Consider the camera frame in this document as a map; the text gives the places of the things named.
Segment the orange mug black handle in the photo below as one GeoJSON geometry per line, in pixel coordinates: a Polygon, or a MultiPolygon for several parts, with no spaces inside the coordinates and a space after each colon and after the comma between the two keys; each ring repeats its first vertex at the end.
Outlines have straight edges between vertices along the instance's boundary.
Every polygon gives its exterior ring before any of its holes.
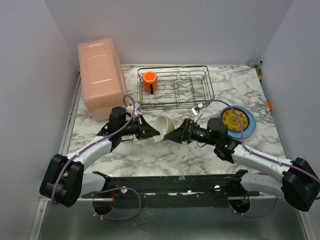
{"type": "Polygon", "coordinates": [[[142,75],[142,85],[146,92],[154,94],[158,89],[158,76],[155,72],[148,71],[142,75]]]}

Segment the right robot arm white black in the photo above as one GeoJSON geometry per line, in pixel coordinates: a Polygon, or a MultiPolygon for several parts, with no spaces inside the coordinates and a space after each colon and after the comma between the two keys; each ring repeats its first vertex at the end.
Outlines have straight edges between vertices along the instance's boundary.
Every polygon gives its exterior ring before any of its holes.
{"type": "Polygon", "coordinates": [[[274,157],[254,151],[247,145],[228,136],[228,128],[218,117],[210,118],[207,127],[200,127],[186,118],[179,128],[165,120],[159,130],[165,140],[181,144],[197,141],[214,146],[216,156],[262,173],[245,172],[238,183],[247,192],[261,192],[286,200],[297,210],[307,212],[320,192],[320,179],[303,158],[295,160],[274,157]]]}

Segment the white ceramic bowl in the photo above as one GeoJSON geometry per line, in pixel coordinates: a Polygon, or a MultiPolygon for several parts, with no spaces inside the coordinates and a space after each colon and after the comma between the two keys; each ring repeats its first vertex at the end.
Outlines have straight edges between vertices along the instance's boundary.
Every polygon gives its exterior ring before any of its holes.
{"type": "Polygon", "coordinates": [[[173,132],[175,130],[175,125],[171,119],[165,115],[158,116],[152,127],[159,132],[159,135],[155,135],[153,139],[156,142],[160,142],[165,138],[165,135],[173,132]]]}

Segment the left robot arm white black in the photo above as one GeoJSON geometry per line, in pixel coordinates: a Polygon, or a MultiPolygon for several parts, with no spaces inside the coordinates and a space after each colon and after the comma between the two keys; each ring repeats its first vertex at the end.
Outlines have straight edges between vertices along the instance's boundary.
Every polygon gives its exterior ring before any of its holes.
{"type": "Polygon", "coordinates": [[[160,132],[149,125],[139,114],[127,112],[117,106],[111,110],[108,123],[87,145],[68,155],[54,155],[47,167],[39,193],[56,204],[71,207],[80,196],[100,191],[105,181],[84,181],[84,171],[99,158],[111,153],[123,136],[144,140],[159,136],[160,132]]]}

